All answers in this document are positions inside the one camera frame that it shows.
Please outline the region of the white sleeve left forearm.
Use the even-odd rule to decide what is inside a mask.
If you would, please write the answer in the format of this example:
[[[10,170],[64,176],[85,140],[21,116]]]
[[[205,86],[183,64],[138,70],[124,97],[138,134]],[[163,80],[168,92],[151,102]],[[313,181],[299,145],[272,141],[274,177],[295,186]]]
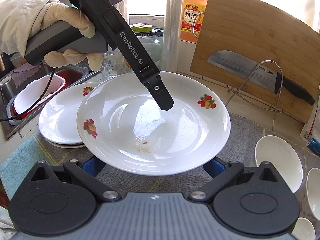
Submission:
[[[1,52],[25,55],[27,41],[41,29],[44,15],[58,0],[1,0]]]

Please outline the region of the gloved left hand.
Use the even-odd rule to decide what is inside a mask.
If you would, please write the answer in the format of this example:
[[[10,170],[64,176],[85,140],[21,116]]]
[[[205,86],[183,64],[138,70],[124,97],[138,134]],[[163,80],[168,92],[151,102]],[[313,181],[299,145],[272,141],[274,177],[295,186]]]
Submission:
[[[93,23],[80,10],[69,7],[63,3],[54,3],[46,11],[41,29],[45,29],[57,21],[65,21],[77,28],[84,37],[92,38],[95,35]],[[93,71],[101,68],[104,54],[90,53],[83,54],[73,49],[67,49],[63,53],[51,51],[44,56],[46,64],[53,68],[60,68],[68,64],[78,64],[84,60]]]

